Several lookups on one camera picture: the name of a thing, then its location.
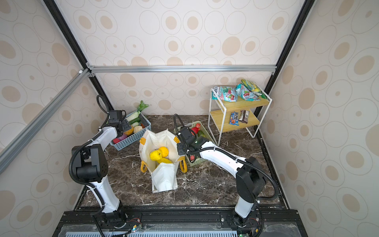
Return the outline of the white cauliflower toy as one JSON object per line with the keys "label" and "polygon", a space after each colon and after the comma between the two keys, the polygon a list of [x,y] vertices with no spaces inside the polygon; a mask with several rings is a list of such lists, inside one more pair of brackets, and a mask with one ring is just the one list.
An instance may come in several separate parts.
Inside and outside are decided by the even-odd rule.
{"label": "white cauliflower toy", "polygon": [[141,125],[137,125],[134,127],[134,130],[133,130],[133,133],[138,133],[140,131],[142,131],[144,128],[141,126]]}

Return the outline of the yellow banana toy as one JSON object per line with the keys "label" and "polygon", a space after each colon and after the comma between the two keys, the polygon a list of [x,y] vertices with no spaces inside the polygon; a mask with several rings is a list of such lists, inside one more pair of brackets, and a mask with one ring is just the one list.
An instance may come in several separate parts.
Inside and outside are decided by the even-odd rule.
{"label": "yellow banana toy", "polygon": [[161,159],[157,160],[157,163],[159,163],[159,164],[161,164],[161,163],[172,164],[172,161],[167,159],[167,158],[161,158]]}

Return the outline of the yellow lemon toy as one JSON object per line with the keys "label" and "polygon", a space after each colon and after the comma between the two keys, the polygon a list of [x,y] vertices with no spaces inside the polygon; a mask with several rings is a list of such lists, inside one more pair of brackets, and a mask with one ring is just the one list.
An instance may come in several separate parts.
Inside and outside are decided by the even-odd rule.
{"label": "yellow lemon toy", "polygon": [[150,153],[150,159],[152,161],[158,162],[162,159],[161,150],[155,150]]}

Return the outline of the white canvas grocery bag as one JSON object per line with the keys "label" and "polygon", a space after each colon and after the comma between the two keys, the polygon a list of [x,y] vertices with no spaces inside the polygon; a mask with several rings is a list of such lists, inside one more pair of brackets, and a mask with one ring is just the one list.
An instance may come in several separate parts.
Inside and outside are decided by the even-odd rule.
{"label": "white canvas grocery bag", "polygon": [[[182,173],[186,173],[188,170],[185,156],[178,154],[178,142],[176,136],[168,130],[158,133],[147,130],[140,139],[141,171],[150,173],[153,193],[178,189],[177,171],[180,169]],[[150,153],[160,147],[168,148],[169,155],[166,158],[171,160],[172,164],[159,164],[150,159]]]}

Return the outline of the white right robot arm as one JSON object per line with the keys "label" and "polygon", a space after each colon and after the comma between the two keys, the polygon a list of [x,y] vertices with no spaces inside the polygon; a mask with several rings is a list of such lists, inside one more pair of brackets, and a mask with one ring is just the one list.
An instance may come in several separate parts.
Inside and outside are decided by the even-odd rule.
{"label": "white right robot arm", "polygon": [[261,200],[275,200],[279,188],[273,178],[265,173],[260,163],[254,158],[236,156],[221,149],[209,139],[197,136],[184,126],[177,133],[178,154],[203,158],[228,171],[236,180],[239,195],[234,210],[235,221],[245,222],[252,210]]}

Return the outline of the green candy snack bag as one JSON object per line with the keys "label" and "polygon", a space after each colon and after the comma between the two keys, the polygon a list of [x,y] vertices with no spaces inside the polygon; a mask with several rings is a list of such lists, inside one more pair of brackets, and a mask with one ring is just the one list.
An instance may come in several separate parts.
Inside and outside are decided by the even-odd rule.
{"label": "green candy snack bag", "polygon": [[212,93],[212,100],[218,100],[217,96],[221,101],[236,102],[238,100],[238,94],[234,87],[216,86],[212,89],[215,91]]}

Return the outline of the teal candy snack bag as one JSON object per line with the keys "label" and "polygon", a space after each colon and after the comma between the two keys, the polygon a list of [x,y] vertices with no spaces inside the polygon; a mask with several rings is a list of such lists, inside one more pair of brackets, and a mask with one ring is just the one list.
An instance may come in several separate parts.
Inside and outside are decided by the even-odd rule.
{"label": "teal candy snack bag", "polygon": [[245,101],[260,101],[260,98],[243,84],[236,86],[236,92]]}

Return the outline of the yellow green snack bag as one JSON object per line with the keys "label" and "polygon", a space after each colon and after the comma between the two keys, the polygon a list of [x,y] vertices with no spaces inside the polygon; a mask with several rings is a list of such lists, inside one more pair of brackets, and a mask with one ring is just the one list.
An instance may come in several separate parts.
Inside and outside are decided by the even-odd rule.
{"label": "yellow green snack bag", "polygon": [[250,91],[250,99],[253,99],[252,94],[254,94],[256,97],[267,99],[267,97],[263,94],[263,91],[253,81],[242,79],[241,83],[247,90]]}

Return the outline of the red apple toy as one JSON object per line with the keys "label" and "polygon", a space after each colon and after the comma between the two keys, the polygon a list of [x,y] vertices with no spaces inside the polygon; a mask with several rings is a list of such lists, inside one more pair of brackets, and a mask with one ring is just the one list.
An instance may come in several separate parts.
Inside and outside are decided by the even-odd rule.
{"label": "red apple toy", "polygon": [[200,131],[200,125],[196,125],[195,127],[191,128],[191,130],[195,133],[195,134],[198,134],[198,132]]}

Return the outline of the orange potato toy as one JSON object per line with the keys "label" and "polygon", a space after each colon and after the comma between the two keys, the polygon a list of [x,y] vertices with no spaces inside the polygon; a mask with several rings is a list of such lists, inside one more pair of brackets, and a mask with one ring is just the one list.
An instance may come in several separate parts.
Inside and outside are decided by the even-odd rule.
{"label": "orange potato toy", "polygon": [[130,136],[134,133],[134,127],[132,126],[129,130],[125,131],[123,134]]}

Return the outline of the light green perforated basket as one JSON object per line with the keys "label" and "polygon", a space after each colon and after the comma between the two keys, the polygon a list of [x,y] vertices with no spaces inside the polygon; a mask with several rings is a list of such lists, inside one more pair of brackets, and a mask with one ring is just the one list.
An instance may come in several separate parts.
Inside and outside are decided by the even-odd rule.
{"label": "light green perforated basket", "polygon": [[[200,125],[200,130],[201,130],[201,123],[194,123],[194,124],[188,124],[188,125],[186,125],[186,124],[183,123],[183,121],[181,120],[181,118],[177,114],[175,114],[175,119],[174,119],[175,129],[174,129],[174,131],[176,133],[176,138],[178,139],[177,134],[178,134],[178,132],[180,131],[180,129],[182,127],[186,126],[186,127],[188,127],[188,128],[191,129],[191,128],[195,127],[198,124]],[[201,146],[201,148],[198,150],[199,151],[199,155],[198,156],[194,156],[194,155],[191,155],[191,156],[180,155],[180,156],[185,156],[187,158],[188,162],[190,164],[192,164],[192,165],[196,164],[197,160],[199,160],[199,159],[200,160],[204,160],[204,158],[201,156],[200,153],[206,150],[206,148],[207,148],[206,147],[207,142],[211,142],[211,140],[209,140],[208,138],[204,138],[204,137],[201,137],[201,136],[199,137],[198,135],[197,135],[197,137],[199,138],[199,145]]]}

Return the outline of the blue perforated basket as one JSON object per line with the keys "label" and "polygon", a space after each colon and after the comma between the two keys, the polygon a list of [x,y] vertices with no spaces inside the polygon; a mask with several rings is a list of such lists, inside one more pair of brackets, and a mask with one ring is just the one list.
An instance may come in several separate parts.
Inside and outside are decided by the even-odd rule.
{"label": "blue perforated basket", "polygon": [[118,151],[120,151],[124,149],[125,147],[139,141],[147,130],[151,130],[151,122],[145,117],[145,115],[140,114],[139,119],[140,119],[140,123],[144,126],[141,131],[131,134],[125,139],[119,141],[118,143],[114,144],[112,141],[110,145],[115,147]]}

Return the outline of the brown chocolate bar packet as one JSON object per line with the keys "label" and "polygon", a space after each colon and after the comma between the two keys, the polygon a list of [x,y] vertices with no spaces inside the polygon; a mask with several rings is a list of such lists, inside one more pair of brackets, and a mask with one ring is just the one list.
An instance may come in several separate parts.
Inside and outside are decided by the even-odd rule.
{"label": "brown chocolate bar packet", "polygon": [[249,113],[250,112],[248,110],[241,110],[240,116],[239,116],[239,122],[248,124]]}

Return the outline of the diagonal aluminium frame bar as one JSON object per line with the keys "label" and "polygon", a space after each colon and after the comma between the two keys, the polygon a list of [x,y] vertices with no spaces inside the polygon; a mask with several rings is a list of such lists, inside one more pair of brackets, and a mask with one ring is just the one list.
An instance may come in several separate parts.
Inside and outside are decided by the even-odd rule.
{"label": "diagonal aluminium frame bar", "polygon": [[68,97],[76,90],[83,79],[88,78],[89,69],[82,69],[39,114],[18,134],[9,145],[1,152],[1,173],[3,173],[32,138],[56,113]]}

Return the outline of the horizontal aluminium frame bar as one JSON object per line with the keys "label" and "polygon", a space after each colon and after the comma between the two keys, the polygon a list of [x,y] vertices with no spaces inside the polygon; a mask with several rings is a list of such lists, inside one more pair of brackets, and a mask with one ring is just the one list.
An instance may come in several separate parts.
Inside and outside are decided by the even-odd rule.
{"label": "horizontal aluminium frame bar", "polygon": [[275,65],[90,66],[94,73],[275,72]]}

